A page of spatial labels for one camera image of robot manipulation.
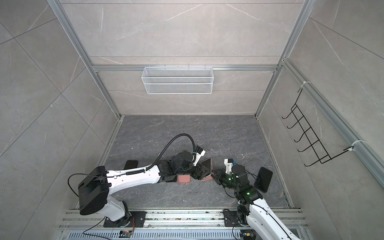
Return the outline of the black phone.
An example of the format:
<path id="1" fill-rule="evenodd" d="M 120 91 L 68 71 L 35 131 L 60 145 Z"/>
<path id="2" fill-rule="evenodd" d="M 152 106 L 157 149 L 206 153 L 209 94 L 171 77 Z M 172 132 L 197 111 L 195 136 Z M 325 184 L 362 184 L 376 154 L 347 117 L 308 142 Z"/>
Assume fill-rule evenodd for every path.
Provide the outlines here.
<path id="1" fill-rule="evenodd" d="M 206 159 L 206 160 L 202 161 L 201 162 L 201 166 L 204 169 L 204 177 L 203 177 L 203 179 L 208 177 L 208 176 L 212 176 L 213 164 L 212 164 L 212 160 L 211 159 Z"/>

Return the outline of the pink phone case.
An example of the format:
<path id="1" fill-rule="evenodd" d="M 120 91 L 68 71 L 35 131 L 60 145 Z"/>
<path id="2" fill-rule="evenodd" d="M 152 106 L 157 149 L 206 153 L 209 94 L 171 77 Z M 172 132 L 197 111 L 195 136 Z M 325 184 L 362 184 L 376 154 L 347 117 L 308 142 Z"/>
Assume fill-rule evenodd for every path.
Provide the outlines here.
<path id="1" fill-rule="evenodd" d="M 177 182 L 179 184 L 188 184 L 191 182 L 191 176 L 190 175 L 179 175 L 177 177 Z"/>

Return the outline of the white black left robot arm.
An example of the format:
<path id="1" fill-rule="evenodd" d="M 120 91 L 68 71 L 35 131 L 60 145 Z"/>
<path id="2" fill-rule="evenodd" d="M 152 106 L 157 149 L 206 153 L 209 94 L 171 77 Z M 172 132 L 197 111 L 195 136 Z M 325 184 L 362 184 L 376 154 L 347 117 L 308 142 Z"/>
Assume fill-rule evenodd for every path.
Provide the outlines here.
<path id="1" fill-rule="evenodd" d="M 96 167 L 78 185 L 80 215 L 99 214 L 106 218 L 104 227 L 131 227 L 136 218 L 129 212 L 124 201 L 118 201 L 113 194 L 131 187 L 175 182 L 178 176 L 190 176 L 203 180 L 211 175 L 212 160 L 201 160 L 205 151 L 190 153 L 182 151 L 170 160 L 159 160 L 153 166 L 139 168 L 138 162 L 127 161 L 127 169 L 107 171 L 105 166 Z"/>

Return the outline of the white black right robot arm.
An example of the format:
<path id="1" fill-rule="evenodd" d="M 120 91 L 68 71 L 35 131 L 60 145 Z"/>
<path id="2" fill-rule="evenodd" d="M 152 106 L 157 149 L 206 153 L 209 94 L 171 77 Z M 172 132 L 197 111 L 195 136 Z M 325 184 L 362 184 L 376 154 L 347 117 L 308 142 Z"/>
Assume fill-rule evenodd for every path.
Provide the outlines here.
<path id="1" fill-rule="evenodd" d="M 212 177 L 225 189 L 234 190 L 238 200 L 237 226 L 251 227 L 263 240 L 297 240 L 298 237 L 277 217 L 262 194 L 248 179 L 251 173 L 242 165 L 230 171 L 214 170 Z"/>

